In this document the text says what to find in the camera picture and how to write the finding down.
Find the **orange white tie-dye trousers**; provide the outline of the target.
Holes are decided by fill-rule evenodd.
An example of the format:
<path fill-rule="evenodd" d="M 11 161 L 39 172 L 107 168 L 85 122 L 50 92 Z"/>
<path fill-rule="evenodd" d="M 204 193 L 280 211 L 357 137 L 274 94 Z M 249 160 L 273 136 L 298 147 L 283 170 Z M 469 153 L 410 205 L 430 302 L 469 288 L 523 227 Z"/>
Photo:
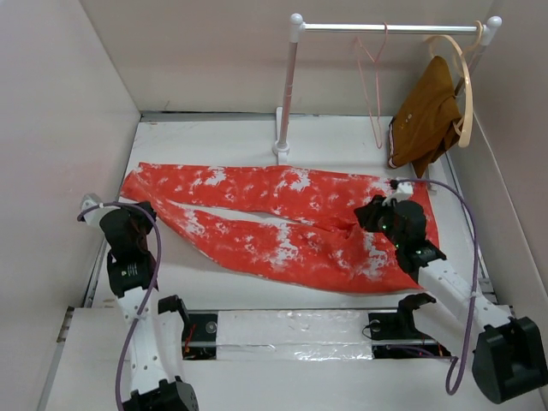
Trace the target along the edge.
<path fill-rule="evenodd" d="M 395 247 L 354 210 L 390 194 L 388 179 L 291 166 L 141 163 L 122 197 L 230 271 L 343 294 L 388 294 L 416 282 Z"/>

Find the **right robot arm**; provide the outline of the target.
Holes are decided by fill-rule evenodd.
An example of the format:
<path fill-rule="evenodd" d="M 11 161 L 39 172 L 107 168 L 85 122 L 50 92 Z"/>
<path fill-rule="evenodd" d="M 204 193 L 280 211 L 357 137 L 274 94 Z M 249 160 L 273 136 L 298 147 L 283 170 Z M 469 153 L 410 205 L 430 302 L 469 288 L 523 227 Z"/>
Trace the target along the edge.
<path fill-rule="evenodd" d="M 360 227 L 381 233 L 396 248 L 399 267 L 426 290 L 424 302 L 440 302 L 465 326 L 462 360 L 472 361 L 479 390 L 500 404 L 547 384 L 539 327 L 493 305 L 460 277 L 426 237 L 423 208 L 412 200 L 381 195 L 354 210 Z"/>

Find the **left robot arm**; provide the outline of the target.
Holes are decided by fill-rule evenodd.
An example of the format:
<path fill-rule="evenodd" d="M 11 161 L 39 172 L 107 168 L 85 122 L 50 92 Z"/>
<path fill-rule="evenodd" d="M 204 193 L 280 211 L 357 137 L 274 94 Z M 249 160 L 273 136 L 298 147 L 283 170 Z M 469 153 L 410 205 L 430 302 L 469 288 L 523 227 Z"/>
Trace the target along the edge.
<path fill-rule="evenodd" d="M 116 366 L 117 409 L 198 409 L 182 370 L 182 339 L 190 332 L 191 319 L 181 297 L 159 296 L 161 256 L 147 245 L 148 235 L 158 232 L 156 212 L 147 201 L 118 203 L 99 227 L 110 246 L 110 289 L 128 327 Z"/>

